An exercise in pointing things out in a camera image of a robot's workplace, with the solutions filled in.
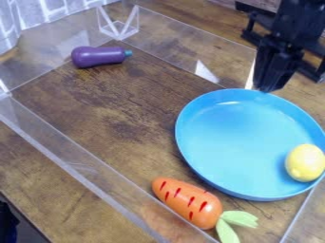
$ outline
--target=blue plate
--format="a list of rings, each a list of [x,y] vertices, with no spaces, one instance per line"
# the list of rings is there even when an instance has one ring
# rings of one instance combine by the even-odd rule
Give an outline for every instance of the blue plate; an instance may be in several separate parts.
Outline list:
[[[288,152],[303,143],[325,150],[325,136],[312,116],[272,94],[224,89],[202,95],[182,110],[176,133],[190,167],[232,196],[280,200],[324,177],[307,183],[288,175]]]

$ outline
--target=wood grain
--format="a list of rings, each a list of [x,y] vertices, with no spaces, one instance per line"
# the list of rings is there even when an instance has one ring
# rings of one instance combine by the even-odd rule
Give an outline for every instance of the wood grain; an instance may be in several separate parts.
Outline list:
[[[249,46],[239,37],[247,23],[241,13],[206,1],[152,1],[145,6]],[[245,210],[261,219],[261,227],[256,231],[237,228],[243,242],[280,242],[307,195],[279,202],[257,203],[227,196],[204,183],[189,169],[177,149],[174,124],[188,102],[221,87],[144,52],[134,49],[134,53],[134,57],[124,65],[78,70],[69,63],[15,90],[14,96],[148,192],[152,193],[150,181],[161,175],[205,186],[220,196],[227,210]],[[243,80],[225,85],[243,87],[245,83]],[[301,75],[296,75],[287,88],[276,94],[301,105],[325,127],[324,84],[316,85]],[[17,141],[21,141],[17,146],[26,149],[22,149],[15,158],[6,154],[7,160],[17,164],[11,162],[7,169],[2,170],[0,182],[6,185],[3,192],[45,234],[57,242],[63,242],[62,237],[74,239],[71,241],[81,241],[87,237],[98,239],[94,242],[105,242],[112,234],[124,233],[120,242],[133,242],[129,240],[136,237],[133,232],[137,232],[138,228],[130,226],[125,219],[113,213],[110,207],[105,206],[21,138],[10,140],[14,134],[7,129],[5,131],[6,150],[7,147],[14,147],[9,144],[17,144]],[[23,167],[26,158],[29,168],[35,168],[30,173],[38,170],[47,173],[38,173],[35,178],[25,176],[23,173],[30,175],[25,171],[29,168]],[[22,189],[25,184],[30,185],[29,190]],[[57,205],[51,203],[58,196],[55,192],[61,192],[63,197],[63,203]],[[71,209],[75,203],[78,215],[66,221],[66,225],[58,224],[69,216],[67,209]],[[103,222],[102,216],[109,220],[110,214],[117,221],[117,226],[112,225],[114,228],[107,232],[103,227],[94,226],[99,234],[90,233],[89,229],[79,226],[81,222],[85,223],[82,214],[87,209],[93,209],[94,203],[94,211],[103,210],[106,213],[91,215],[89,225]],[[128,227],[124,230],[120,229],[122,224]],[[150,241],[146,234],[140,234],[138,238],[138,242]]]

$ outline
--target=orange carrot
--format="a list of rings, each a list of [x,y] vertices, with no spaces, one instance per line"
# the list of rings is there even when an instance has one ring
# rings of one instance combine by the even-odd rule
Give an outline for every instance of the orange carrot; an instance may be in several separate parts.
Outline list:
[[[157,178],[153,190],[160,200],[197,227],[208,230],[216,226],[223,214],[217,196],[173,178]]]

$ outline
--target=toy lemon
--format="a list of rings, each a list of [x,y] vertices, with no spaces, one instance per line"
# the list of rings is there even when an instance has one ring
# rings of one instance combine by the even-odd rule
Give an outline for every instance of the toy lemon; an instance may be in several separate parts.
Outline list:
[[[287,169],[299,181],[317,179],[325,169],[325,156],[320,148],[312,144],[297,146],[288,154]]]

